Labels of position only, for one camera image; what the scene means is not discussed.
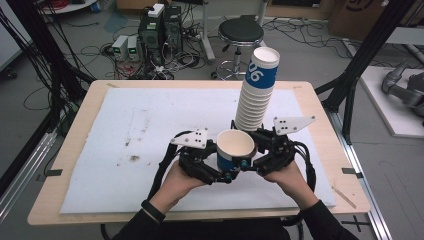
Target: person's hand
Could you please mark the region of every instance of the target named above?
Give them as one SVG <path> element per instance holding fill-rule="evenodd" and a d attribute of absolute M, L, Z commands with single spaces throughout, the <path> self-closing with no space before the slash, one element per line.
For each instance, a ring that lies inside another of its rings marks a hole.
<path fill-rule="evenodd" d="M 264 179 L 277 183 L 285 194 L 293 198 L 300 209 L 312 207 L 318 202 L 318 198 L 305 182 L 295 161 L 279 171 L 267 174 Z"/>
<path fill-rule="evenodd" d="M 166 214 L 178 201 L 192 189 L 205 185 L 202 181 L 188 176 L 175 161 L 168 172 L 159 191 L 152 197 L 150 203 L 156 209 Z"/>

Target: stool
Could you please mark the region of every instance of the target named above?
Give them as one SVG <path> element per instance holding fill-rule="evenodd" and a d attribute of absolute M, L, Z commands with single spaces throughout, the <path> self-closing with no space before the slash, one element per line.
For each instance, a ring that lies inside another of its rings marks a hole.
<path fill-rule="evenodd" d="M 241 47 L 256 47 L 262 41 L 264 30 L 259 24 L 254 21 L 254 17 L 241 16 L 240 18 L 227 20 L 219 25 L 218 36 L 222 41 L 227 43 L 222 51 L 225 52 L 230 45 L 236 46 L 237 50 L 234 54 L 233 61 L 224 61 L 212 72 L 213 79 L 220 78 L 227 80 L 230 77 L 235 77 L 240 80 L 240 75 L 245 75 L 246 72 L 240 71 L 240 55 Z"/>

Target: wooden table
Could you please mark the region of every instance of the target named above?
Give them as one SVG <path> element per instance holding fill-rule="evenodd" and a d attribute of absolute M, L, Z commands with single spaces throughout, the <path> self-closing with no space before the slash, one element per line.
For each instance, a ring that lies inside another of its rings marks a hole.
<path fill-rule="evenodd" d="M 134 213 L 119 214 L 60 214 L 60 208 L 68 190 L 74 165 L 84 147 L 91 126 L 109 88 L 214 88 L 241 89 L 241 81 L 95 81 L 84 99 L 74 123 L 60 149 L 52 169 L 63 169 L 61 176 L 48 177 L 28 216 L 31 225 L 80 224 L 126 222 Z M 316 116 L 309 132 L 322 161 L 328 181 L 336 197 L 334 214 L 366 213 L 368 200 L 355 174 L 344 174 L 342 168 L 351 168 L 337 136 L 325 114 L 314 89 L 308 82 L 283 82 L 277 89 L 293 90 L 304 116 Z M 205 220 L 287 216 L 297 214 L 298 209 L 252 209 L 196 212 L 170 212 L 167 220 Z"/>

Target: white paper sheet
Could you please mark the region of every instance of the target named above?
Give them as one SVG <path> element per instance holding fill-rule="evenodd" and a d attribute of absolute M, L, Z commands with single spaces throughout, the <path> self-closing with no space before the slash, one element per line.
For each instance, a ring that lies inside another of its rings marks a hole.
<path fill-rule="evenodd" d="M 76 163 L 61 213 L 138 211 L 174 135 L 207 127 L 208 139 L 215 141 L 230 128 L 239 95 L 237 89 L 110 89 Z M 265 128 L 271 129 L 275 116 L 302 116 L 292 91 L 274 90 Z M 308 146 L 317 174 L 316 194 L 327 206 L 335 206 L 308 129 L 290 138 Z M 216 155 L 207 161 L 216 162 Z M 304 169 L 300 157 L 297 162 Z M 295 206 L 276 184 L 248 172 L 231 184 L 193 190 L 173 211 Z"/>

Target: black pole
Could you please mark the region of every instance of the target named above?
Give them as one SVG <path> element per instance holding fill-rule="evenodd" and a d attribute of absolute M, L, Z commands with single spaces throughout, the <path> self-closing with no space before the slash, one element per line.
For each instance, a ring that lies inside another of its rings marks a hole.
<path fill-rule="evenodd" d="M 322 102 L 323 107 L 332 112 L 337 112 L 340 104 L 348 97 L 342 129 L 343 136 L 348 144 L 351 144 L 350 126 L 356 84 L 414 2 L 414 0 L 391 0 L 346 70 L 338 78 L 315 89 L 317 94 L 333 89 L 328 98 Z"/>

